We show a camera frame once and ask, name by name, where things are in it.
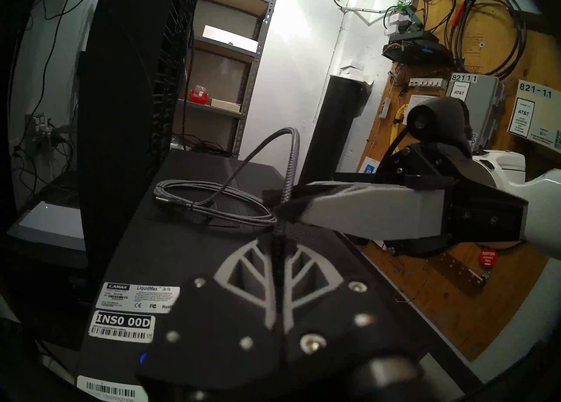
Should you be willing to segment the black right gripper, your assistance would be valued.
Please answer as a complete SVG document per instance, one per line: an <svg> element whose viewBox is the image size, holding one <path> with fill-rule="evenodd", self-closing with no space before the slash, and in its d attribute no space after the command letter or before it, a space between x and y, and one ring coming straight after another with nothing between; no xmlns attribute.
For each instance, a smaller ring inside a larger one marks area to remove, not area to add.
<svg viewBox="0 0 561 402"><path fill-rule="evenodd" d="M336 173L339 181L263 191L286 220L370 240L392 256L429 258L461 243L521 240L528 202L491 184L484 166L457 147L418 142L383 157L377 173Z"/></svg>

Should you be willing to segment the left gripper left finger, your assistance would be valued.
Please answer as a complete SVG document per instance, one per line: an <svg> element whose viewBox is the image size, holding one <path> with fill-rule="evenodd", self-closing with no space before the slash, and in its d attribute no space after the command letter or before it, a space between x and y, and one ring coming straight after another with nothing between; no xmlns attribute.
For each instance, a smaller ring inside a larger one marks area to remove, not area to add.
<svg viewBox="0 0 561 402"><path fill-rule="evenodd" d="M263 313L266 328L277 320L272 262L259 248L258 239L232 252L218 267L213 279L230 293L255 305Z"/></svg>

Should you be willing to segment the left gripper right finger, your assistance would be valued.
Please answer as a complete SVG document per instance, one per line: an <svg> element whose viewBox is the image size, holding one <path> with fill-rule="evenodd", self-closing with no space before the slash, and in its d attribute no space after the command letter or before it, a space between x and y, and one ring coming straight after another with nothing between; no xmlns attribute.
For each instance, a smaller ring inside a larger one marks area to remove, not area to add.
<svg viewBox="0 0 561 402"><path fill-rule="evenodd" d="M283 330L287 334L313 302L343 283L336 267L318 252L296 245L284 264Z"/></svg>

